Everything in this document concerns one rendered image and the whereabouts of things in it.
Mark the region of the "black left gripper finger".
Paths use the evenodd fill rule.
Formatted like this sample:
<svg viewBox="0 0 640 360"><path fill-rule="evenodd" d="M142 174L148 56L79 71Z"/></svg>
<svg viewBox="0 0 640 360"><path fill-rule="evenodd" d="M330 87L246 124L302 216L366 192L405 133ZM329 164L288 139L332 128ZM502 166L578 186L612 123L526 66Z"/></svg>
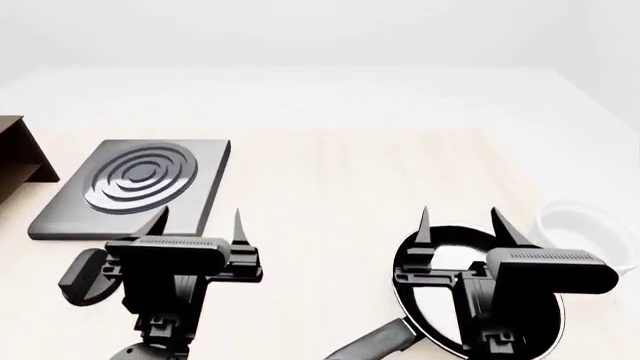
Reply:
<svg viewBox="0 0 640 360"><path fill-rule="evenodd" d="M228 267L239 269L258 269L260 267L258 249L248 241L243 227L240 209L236 209L235 212L233 239L231 241L231 254Z"/></svg>
<svg viewBox="0 0 640 360"><path fill-rule="evenodd" d="M110 240L105 245L111 261L138 260L144 256L155 255L158 249L146 246L138 241L149 236L163 236L169 217L168 206L162 206L149 221L146 221L133 233Z"/></svg>

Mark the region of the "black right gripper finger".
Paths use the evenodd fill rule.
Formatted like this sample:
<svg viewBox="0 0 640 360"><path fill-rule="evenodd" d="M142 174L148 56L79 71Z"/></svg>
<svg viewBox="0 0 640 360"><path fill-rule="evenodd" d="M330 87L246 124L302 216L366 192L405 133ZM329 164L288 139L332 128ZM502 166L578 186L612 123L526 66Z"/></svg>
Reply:
<svg viewBox="0 0 640 360"><path fill-rule="evenodd" d="M427 206L424 206L416 233L415 241L405 254L409 269L429 269L435 255L435 246L431 241L430 218Z"/></svg>
<svg viewBox="0 0 640 360"><path fill-rule="evenodd" d="M496 207L491 209L491 222L500 248L540 248L520 233Z"/></svg>

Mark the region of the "black frying pan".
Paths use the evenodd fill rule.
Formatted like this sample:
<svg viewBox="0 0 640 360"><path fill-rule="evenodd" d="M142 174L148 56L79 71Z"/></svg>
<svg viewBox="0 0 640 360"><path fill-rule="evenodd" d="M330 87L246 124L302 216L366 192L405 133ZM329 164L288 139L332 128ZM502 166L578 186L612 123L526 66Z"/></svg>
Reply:
<svg viewBox="0 0 640 360"><path fill-rule="evenodd" d="M403 317L324 360L383 360L423 339L456 360L542 360L564 331L560 296L515 296L514 310L501 314L490 308L496 282L485 256L511 245L473 227L421 226L393 259L392 284Z"/></svg>

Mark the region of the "grey flat stove plate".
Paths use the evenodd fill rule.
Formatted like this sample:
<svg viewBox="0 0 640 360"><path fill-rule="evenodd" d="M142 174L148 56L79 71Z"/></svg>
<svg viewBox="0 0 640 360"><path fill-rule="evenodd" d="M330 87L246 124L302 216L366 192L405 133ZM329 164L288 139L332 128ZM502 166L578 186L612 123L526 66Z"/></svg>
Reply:
<svg viewBox="0 0 640 360"><path fill-rule="evenodd" d="M34 240L108 240L139 230L161 209L164 233L201 236L231 142L103 140L30 224Z"/></svg>

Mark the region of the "dark grey round disc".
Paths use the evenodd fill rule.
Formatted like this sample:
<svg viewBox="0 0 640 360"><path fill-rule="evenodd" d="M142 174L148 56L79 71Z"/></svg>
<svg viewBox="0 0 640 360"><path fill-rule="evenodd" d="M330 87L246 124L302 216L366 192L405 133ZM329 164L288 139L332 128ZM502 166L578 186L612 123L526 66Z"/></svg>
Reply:
<svg viewBox="0 0 640 360"><path fill-rule="evenodd" d="M122 281L103 274L107 257L107 251L99 248L88 248L75 257L58 282L67 302L86 307L102 302L115 293Z"/></svg>

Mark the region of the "white bowl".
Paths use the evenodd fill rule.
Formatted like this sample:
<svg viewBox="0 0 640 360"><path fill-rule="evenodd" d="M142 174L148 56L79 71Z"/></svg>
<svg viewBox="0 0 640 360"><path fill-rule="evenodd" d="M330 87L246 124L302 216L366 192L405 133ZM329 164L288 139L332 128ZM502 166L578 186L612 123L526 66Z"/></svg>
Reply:
<svg viewBox="0 0 640 360"><path fill-rule="evenodd" d="M620 275L640 267L640 230L588 203L546 203L535 215L528 235L545 248L588 251Z"/></svg>

